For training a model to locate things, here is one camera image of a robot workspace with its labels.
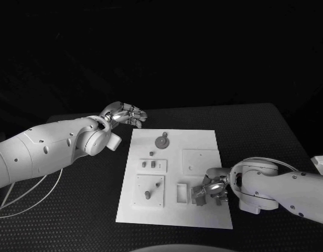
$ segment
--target white cable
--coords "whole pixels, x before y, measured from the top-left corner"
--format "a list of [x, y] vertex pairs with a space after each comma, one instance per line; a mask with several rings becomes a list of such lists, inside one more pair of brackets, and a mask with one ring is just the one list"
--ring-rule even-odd
[[284, 163], [283, 161], [280, 161], [280, 160], [276, 160], [276, 159], [270, 159], [270, 158], [266, 158], [266, 157], [254, 157], [254, 158], [248, 158], [248, 159], [260, 159], [260, 160], [266, 160], [266, 161], [271, 161], [271, 162], [274, 162], [274, 163], [277, 163], [277, 164], [281, 164], [281, 165], [284, 165], [286, 167], [289, 167], [294, 172], [299, 172], [299, 170], [291, 166], [291, 165], [289, 165], [287, 163]]
[[31, 206], [25, 211], [21, 211], [19, 213], [12, 214], [12, 215], [8, 215], [8, 216], [0, 216], [0, 219], [2, 219], [2, 218], [8, 218], [8, 217], [13, 217], [13, 216], [16, 216], [16, 215], [25, 213], [28, 210], [31, 210], [34, 207], [36, 207], [36, 206], [42, 203], [42, 201], [46, 199], [46, 197], [51, 195], [54, 189], [57, 188], [57, 185], [58, 185], [58, 182], [59, 182], [59, 179], [61, 179], [61, 174], [59, 174], [57, 183], [55, 183], [55, 185], [54, 185], [54, 188], [52, 188], [51, 191], [48, 192], [48, 195], [41, 199], [41, 201], [39, 201], [34, 206]]
[[2, 207], [0, 207], [0, 210], [3, 208], [6, 208], [10, 204], [13, 204], [36, 187], [38, 185], [42, 183], [42, 181], [45, 180], [46, 176], [42, 177], [41, 181], [36, 183], [36, 185], [29, 189], [29, 191], [19, 197], [16, 198], [12, 202], [9, 202], [8, 204], [5, 204]]

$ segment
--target robotic hand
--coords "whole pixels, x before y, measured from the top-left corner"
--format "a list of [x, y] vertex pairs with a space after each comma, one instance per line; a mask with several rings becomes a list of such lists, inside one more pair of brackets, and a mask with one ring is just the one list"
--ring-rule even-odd
[[142, 127], [147, 114], [136, 106], [114, 102], [100, 116], [39, 125], [0, 143], [0, 188], [21, 180], [45, 176], [106, 147], [116, 151], [121, 138], [113, 133], [119, 123]]
[[[283, 164], [293, 172], [278, 175]], [[274, 210], [280, 204], [300, 217], [323, 223], [323, 175], [300, 172], [278, 160], [250, 158], [232, 169], [211, 168], [202, 186], [193, 187], [192, 199], [198, 206], [206, 204], [211, 195], [221, 205], [227, 198], [227, 186], [240, 198], [241, 210], [260, 214], [261, 209]]]

